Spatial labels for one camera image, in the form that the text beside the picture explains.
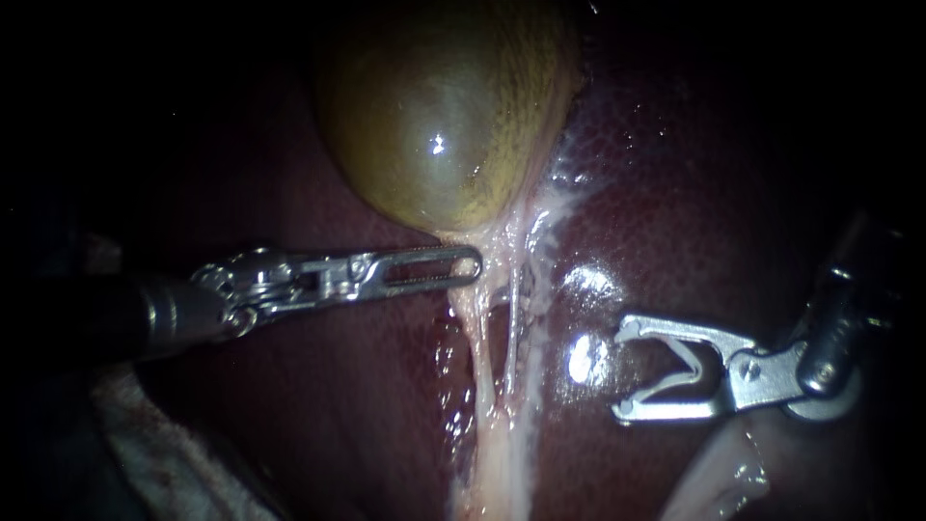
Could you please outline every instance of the dark background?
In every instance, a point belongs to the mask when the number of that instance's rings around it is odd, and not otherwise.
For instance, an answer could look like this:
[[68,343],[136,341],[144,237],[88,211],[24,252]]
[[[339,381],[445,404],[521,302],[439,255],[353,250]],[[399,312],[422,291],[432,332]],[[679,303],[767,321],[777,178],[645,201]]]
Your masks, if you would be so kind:
[[[852,208],[863,206],[918,242],[922,132],[915,78],[922,59],[912,13],[846,4],[645,4],[596,6],[619,13],[615,30],[663,35],[667,46],[720,66],[742,86],[744,101],[768,129],[766,146],[791,167],[784,175],[795,214],[814,216],[803,224],[815,236],[831,236]],[[293,16],[281,16],[292,23]],[[23,38],[8,34],[0,65],[8,274],[67,273],[80,229],[115,237],[126,244],[129,264],[144,265],[131,251],[143,238],[132,238],[125,224],[133,220],[127,217],[139,181],[156,180],[161,165],[215,124],[217,107],[262,63],[302,58],[313,31],[305,17],[297,17],[298,27],[274,22],[225,34],[215,20],[202,30],[177,31],[170,18],[139,15],[124,27],[77,18],[67,26],[20,28]],[[317,23],[323,20],[319,15]],[[168,25],[155,28],[160,21]],[[823,253],[829,243],[820,247]],[[54,314],[66,310],[55,310],[49,295],[47,312],[53,326]],[[885,484],[897,500],[900,462],[918,441],[901,434],[899,403],[917,402],[917,395],[914,372],[897,376],[914,352],[904,330],[899,338],[887,347],[897,365],[875,386],[872,419],[884,451],[878,456],[897,465]],[[4,489],[4,505],[29,508],[35,517],[141,517],[118,471],[101,463],[108,455],[92,435],[83,376],[22,381],[15,377],[21,370],[15,350],[41,348],[41,332],[4,344],[11,353],[0,402],[9,422],[4,451],[16,483]]]

